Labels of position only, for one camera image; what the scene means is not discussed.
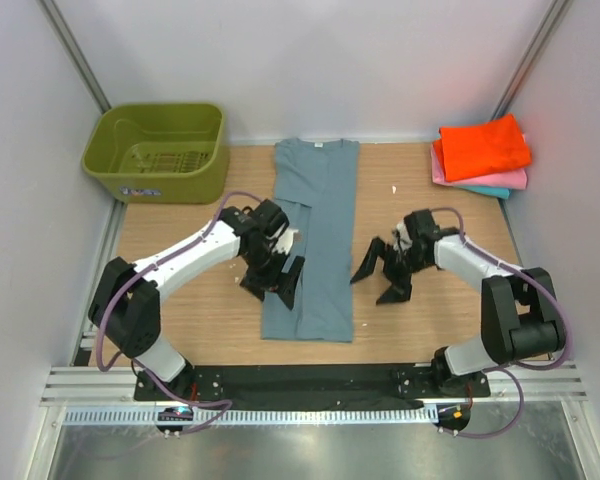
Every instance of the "green plastic basket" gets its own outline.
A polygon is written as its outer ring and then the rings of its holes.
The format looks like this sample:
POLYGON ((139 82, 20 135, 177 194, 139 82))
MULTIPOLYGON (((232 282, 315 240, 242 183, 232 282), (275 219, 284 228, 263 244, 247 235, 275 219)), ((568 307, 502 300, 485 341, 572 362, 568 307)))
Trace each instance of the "green plastic basket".
POLYGON ((106 112, 82 166, 126 203, 212 203, 229 168, 224 115, 211 104, 133 104, 106 112))

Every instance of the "light blue cloth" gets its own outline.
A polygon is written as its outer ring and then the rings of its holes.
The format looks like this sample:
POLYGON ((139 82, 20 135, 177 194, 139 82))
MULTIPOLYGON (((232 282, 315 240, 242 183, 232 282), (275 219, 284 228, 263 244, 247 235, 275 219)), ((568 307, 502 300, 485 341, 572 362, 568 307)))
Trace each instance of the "light blue cloth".
POLYGON ((292 311, 265 295, 262 338, 353 341, 351 246, 360 144, 297 138, 276 144, 274 201, 302 234, 285 266, 305 257, 292 311))
POLYGON ((502 198, 503 200, 506 200, 511 195, 511 190, 503 187, 482 187, 474 185, 454 185, 454 187, 469 190, 470 192, 481 193, 482 195, 489 195, 490 197, 502 198))

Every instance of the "white wall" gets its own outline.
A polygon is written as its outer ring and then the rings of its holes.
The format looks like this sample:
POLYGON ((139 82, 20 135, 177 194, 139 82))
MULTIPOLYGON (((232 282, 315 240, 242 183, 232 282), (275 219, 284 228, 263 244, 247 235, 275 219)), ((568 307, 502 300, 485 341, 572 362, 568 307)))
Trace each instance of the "white wall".
POLYGON ((111 200, 80 169, 98 112, 36 2, 0 1, 0 480, 67 364, 111 200))
POLYGON ((574 2, 513 106, 534 153, 507 203, 525 265, 549 269, 600 416, 600 0, 574 2))
POLYGON ((209 100, 235 142, 487 120, 549 0, 57 0, 113 105, 209 100))

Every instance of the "black mounting plate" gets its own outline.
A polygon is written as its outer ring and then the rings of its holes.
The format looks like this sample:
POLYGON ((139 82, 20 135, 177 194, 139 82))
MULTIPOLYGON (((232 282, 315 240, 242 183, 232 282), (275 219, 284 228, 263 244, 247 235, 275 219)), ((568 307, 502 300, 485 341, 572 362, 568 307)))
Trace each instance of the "black mounting plate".
MULTIPOLYGON (((139 372, 137 401, 164 401, 139 372)), ((417 409, 420 399, 474 398, 491 395, 479 373, 441 391, 428 364, 197 366, 196 400, 231 399, 236 410, 381 411, 417 409)))

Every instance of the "cable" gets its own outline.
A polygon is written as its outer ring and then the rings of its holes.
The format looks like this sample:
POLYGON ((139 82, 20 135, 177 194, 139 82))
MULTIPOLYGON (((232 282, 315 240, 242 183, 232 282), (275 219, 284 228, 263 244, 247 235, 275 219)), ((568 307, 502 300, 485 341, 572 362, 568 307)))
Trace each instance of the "cable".
MULTIPOLYGON (((162 382, 160 382, 160 380, 155 376, 155 374, 153 372, 151 372, 150 370, 145 369, 145 371, 147 372, 147 374, 152 377, 152 380, 154 382, 156 382, 156 385, 158 385, 158 388, 161 388, 163 386, 162 382)), ((169 392, 166 388, 163 390, 167 392, 167 394, 174 399, 177 399, 178 397, 173 395, 171 392, 169 392)), ((182 403, 187 403, 188 405, 192 405, 195 402, 189 402, 189 401, 183 401, 182 399, 178 399, 177 401, 182 402, 182 403)), ((211 424, 213 422, 215 422, 216 420, 218 420, 222 415, 224 415, 230 408, 232 405, 231 400, 220 400, 219 402, 213 402, 215 404, 218 403, 223 403, 224 402, 224 407, 220 410, 220 412, 218 412, 216 415, 214 415, 213 417, 209 418, 208 420, 205 420, 204 422, 198 424, 198 425, 194 425, 192 427, 189 427, 185 430, 182 431, 181 436, 183 435, 188 435, 191 433, 196 433, 196 432, 200 432, 202 430, 206 430, 207 428, 209 428, 211 426, 211 424)), ((199 403, 198 405, 202 405, 202 406, 211 406, 211 402, 209 403, 199 403)), ((191 418, 193 420, 193 415, 179 415, 178 418, 191 418)), ((59 478, 61 480, 65 480, 68 477, 68 474, 70 473, 70 469, 73 465, 73 462, 76 461, 77 457, 78 457, 78 453, 92 459, 92 460, 101 460, 101 461, 111 461, 111 460, 118 460, 132 452, 135 452, 136 450, 138 450, 141 447, 144 447, 145 445, 153 442, 154 440, 158 440, 158 439, 163 439, 164 436, 160 433, 155 434, 155 435, 149 435, 147 438, 139 441, 138 443, 136 443, 135 445, 133 445, 132 447, 127 448, 126 450, 124 450, 123 452, 119 452, 119 453, 115 453, 115 454, 108 454, 108 455, 103 455, 103 454, 97 454, 97 453, 92 453, 87 451, 84 448, 84 441, 85 441, 85 437, 83 437, 82 439, 80 439, 78 441, 78 444, 75 446, 73 452, 71 453, 71 456, 69 457, 69 460, 67 460, 67 463, 65 465, 65 467, 62 469, 62 473, 60 474, 59 478)))
POLYGON ((111 314, 113 313, 113 309, 116 307, 116 305, 118 304, 118 302, 120 301, 122 296, 125 295, 129 291, 129 289, 138 280, 140 280, 142 277, 144 277, 146 274, 148 274, 152 270, 157 270, 161 265, 164 265, 168 261, 173 260, 174 258, 178 257, 179 255, 182 255, 184 252, 187 252, 187 251, 191 250, 192 248, 194 248, 195 246, 197 246, 198 244, 200 244, 200 242, 202 242, 202 240, 204 240, 211 233, 211 230, 213 230, 213 227, 215 227, 216 223, 218 223, 218 218, 220 217, 220 213, 222 213, 222 210, 224 209, 224 206, 226 205, 229 198, 231 198, 235 195, 246 196, 246 197, 252 198, 253 200, 255 200, 257 202, 261 201, 260 198, 256 197, 255 195, 253 195, 251 193, 248 193, 248 192, 235 191, 235 192, 227 193, 224 196, 224 198, 222 199, 222 201, 220 202, 220 205, 218 206, 218 209, 216 210, 215 214, 213 215, 213 218, 207 225, 207 228, 202 232, 202 234, 199 237, 194 238, 191 242, 180 247, 178 250, 171 252, 169 255, 165 255, 160 260, 158 260, 156 263, 150 264, 147 267, 145 267, 144 269, 142 269, 141 271, 137 272, 133 277, 131 277, 129 280, 127 280, 127 282, 124 285, 122 285, 122 287, 120 287, 120 289, 113 295, 113 297, 109 301, 109 304, 107 305, 107 308, 105 308, 105 310, 104 310, 104 314, 102 315, 102 320, 100 321, 100 327, 98 328, 98 332, 96 334, 96 364, 98 366, 98 369, 101 372, 108 372, 109 370, 111 370, 111 367, 113 367, 113 365, 115 364, 118 357, 120 355, 122 355, 122 352, 120 352, 120 351, 116 352, 116 354, 111 358, 109 363, 107 363, 106 365, 104 364, 104 362, 102 360, 102 347, 104 345, 104 336, 105 336, 105 332, 107 331, 107 324, 109 323, 109 318, 111 317, 111 314))
MULTIPOLYGON (((109 370, 111 370, 111 367, 113 367, 113 365, 115 364, 118 357, 120 357, 120 355, 122 354, 122 352, 120 352, 120 351, 116 352, 116 354, 111 358, 111 360, 106 365, 102 359, 102 350, 103 350, 103 345, 104 345, 105 332, 107 331, 107 324, 109 322, 109 319, 111 318, 111 313, 113 312, 115 306, 120 301, 122 296, 125 295, 129 291, 129 289, 139 279, 144 277, 147 273, 151 272, 152 270, 157 270, 160 266, 164 265, 165 263, 169 262, 170 260, 173 260, 177 256, 182 255, 184 252, 187 252, 187 251, 191 250, 192 248, 194 248, 195 246, 199 245, 209 235, 209 233, 211 233, 211 230, 213 230, 213 227, 215 227, 216 223, 218 222, 218 218, 220 217, 220 214, 222 213, 222 210, 224 209, 229 198, 236 196, 236 195, 246 196, 257 202, 261 202, 260 198, 256 197, 255 195, 253 195, 251 193, 248 193, 248 192, 236 191, 236 192, 227 193, 223 197, 222 201, 220 202, 220 205, 218 206, 216 212, 214 213, 213 218, 207 225, 207 228, 202 232, 202 234, 200 236, 194 238, 188 244, 186 244, 186 245, 180 247, 179 249, 171 252, 170 254, 164 256, 163 258, 158 260, 156 263, 151 264, 151 265, 145 267, 144 269, 142 269, 141 271, 137 272, 133 277, 131 277, 127 282, 125 282, 125 284, 122 285, 122 287, 120 287, 120 289, 113 295, 113 297, 109 301, 109 304, 105 308, 104 314, 102 315, 102 320, 100 321, 100 327, 98 328, 98 331, 96 334, 96 349, 95 349, 96 364, 98 366, 98 369, 101 372, 108 372, 109 370)), ((231 408, 231 405, 232 405, 231 400, 218 400, 215 402, 194 402, 194 401, 190 401, 190 400, 185 400, 184 398, 180 398, 177 395, 173 394, 164 385, 164 383, 158 378, 158 376, 155 375, 151 370, 149 370, 147 367, 142 365, 137 360, 135 360, 135 363, 137 365, 141 366, 142 368, 144 368, 145 372, 151 378, 151 380, 156 384, 156 386, 172 400, 175 400, 176 402, 184 403, 190 407, 195 407, 195 408, 223 407, 223 409, 220 411, 220 413, 218 413, 218 415, 212 417, 211 419, 205 421, 204 423, 202 423, 200 425, 192 427, 191 429, 187 430, 186 433, 194 433, 203 428, 206 428, 211 423, 213 423, 215 420, 220 418, 220 416, 222 416, 228 409, 231 408)))
POLYGON ((512 275, 515 275, 516 277, 521 278, 522 280, 527 282, 529 285, 531 285, 533 288, 535 288, 538 292, 540 292, 540 294, 547 299, 547 301, 556 310, 556 312, 558 312, 558 316, 560 317, 560 320, 562 321, 562 324, 564 325, 564 331, 565 331, 565 336, 566 336, 564 349, 562 350, 562 354, 560 355, 560 357, 548 365, 529 365, 528 363, 519 362, 519 361, 513 362, 514 365, 518 365, 520 367, 527 368, 529 370, 553 370, 555 368, 560 367, 562 364, 564 364, 564 362, 566 362, 568 360, 568 358, 571 356, 571 350, 573 348, 572 330, 571 330, 571 324, 569 322, 567 314, 564 311, 564 309, 562 308, 562 306, 558 303, 556 298, 546 288, 544 288, 542 285, 540 285, 540 283, 538 283, 536 280, 531 278, 526 273, 513 268, 512 266, 510 266, 509 264, 507 264, 505 262, 502 262, 499 258, 494 257, 493 255, 485 252, 484 250, 478 248, 477 246, 473 245, 470 241, 468 241, 466 239, 465 231, 464 231, 464 220, 458 210, 456 210, 453 207, 440 207, 440 208, 433 209, 431 211, 432 212, 447 211, 447 212, 451 212, 451 213, 455 214, 455 216, 458 217, 458 224, 459 224, 458 230, 460 231, 460 233, 459 233, 460 240, 462 240, 462 243, 464 244, 464 246, 466 246, 473 253, 475 253, 479 257, 483 258, 484 260, 488 261, 489 263, 495 265, 496 267, 502 268, 506 272, 508 272, 512 275))
POLYGON ((503 433, 508 432, 509 430, 511 430, 514 427, 514 425, 518 422, 518 420, 520 420, 520 417, 522 416, 522 412, 524 411, 524 393, 522 392, 522 385, 520 385, 520 380, 518 380, 513 373, 511 373, 509 370, 507 370, 505 368, 494 367, 494 368, 489 368, 489 369, 485 370, 486 373, 495 372, 495 371, 506 374, 509 378, 511 378, 511 380, 515 384, 516 388, 518 389, 518 395, 520 397, 520 402, 518 403, 518 411, 513 416, 513 418, 509 421, 509 423, 507 423, 501 429, 496 430, 495 432, 489 432, 489 433, 464 433, 464 432, 458 432, 455 430, 450 430, 450 429, 444 428, 444 427, 439 427, 438 428, 439 432, 442 431, 442 432, 448 433, 450 435, 453 435, 454 437, 458 436, 458 437, 462 437, 462 438, 471 438, 474 440, 486 440, 489 438, 497 437, 498 435, 502 435, 503 433))
MULTIPOLYGON (((481 248, 478 248, 476 245, 474 245, 469 240, 467 240, 465 230, 464 230, 464 219, 462 218, 462 215, 460 214, 460 212, 458 210, 456 210, 453 207, 440 207, 440 208, 434 208, 431 211, 433 213, 435 213, 435 212, 451 212, 451 213, 453 213, 458 219, 458 231, 459 231, 460 240, 462 241, 462 244, 465 247, 467 247, 467 249, 469 249, 471 252, 478 255, 480 258, 491 263, 492 265, 502 268, 506 272, 508 272, 512 275, 515 275, 516 277, 527 282, 529 285, 531 285, 533 288, 535 288, 538 292, 540 292, 540 294, 547 299, 547 301, 556 310, 556 312, 558 312, 558 316, 560 317, 560 320, 562 321, 562 324, 564 325, 564 331, 565 331, 565 336, 566 336, 564 349, 562 350, 562 354, 560 355, 560 357, 548 365, 530 365, 528 363, 524 363, 524 362, 520 362, 520 361, 515 361, 513 363, 522 368, 527 368, 529 370, 536 370, 536 371, 538 371, 538 370, 553 370, 555 368, 560 367, 562 364, 564 364, 564 362, 566 362, 567 359, 571 356, 571 350, 573 348, 572 330, 571 330, 571 324, 569 322, 567 314, 564 311, 564 309, 562 308, 562 306, 558 303, 556 298, 545 287, 540 285, 540 283, 538 283, 536 280, 531 278, 526 273, 521 272, 520 270, 512 267, 511 265, 501 261, 499 258, 491 255, 488 252, 485 252, 484 250, 482 250, 481 248)), ((463 437, 463 438, 488 439, 488 438, 493 438, 493 437, 496 437, 503 433, 506 433, 511 428, 513 428, 513 426, 520 419, 522 412, 524 411, 524 393, 522 392, 522 385, 520 385, 520 381, 516 378, 516 376, 513 373, 511 373, 509 370, 506 370, 505 368, 494 367, 494 368, 489 368, 489 369, 484 370, 485 373, 493 372, 493 371, 500 371, 500 372, 503 372, 504 374, 506 374, 507 376, 509 376, 511 378, 511 380, 513 381, 513 383, 515 384, 516 388, 518 389, 518 395, 520 396, 520 403, 518 406, 518 411, 516 412, 514 417, 511 419, 511 421, 507 425, 505 425, 503 428, 501 428, 500 430, 496 430, 495 432, 491 432, 491 433, 462 433, 462 432, 454 432, 454 431, 446 429, 446 428, 442 428, 442 431, 445 431, 446 433, 450 433, 454 436, 457 435, 457 436, 463 437)))
POLYGON ((136 364, 135 364, 135 363, 133 363, 133 360, 131 360, 131 362, 130 362, 130 363, 131 363, 131 372, 133 372, 133 375, 134 375, 136 378, 139 378, 139 377, 138 377, 138 372, 136 372, 136 364))
POLYGON ((470 383, 467 383, 467 395, 469 396, 469 406, 467 408, 471 410, 473 408, 473 389, 470 383))

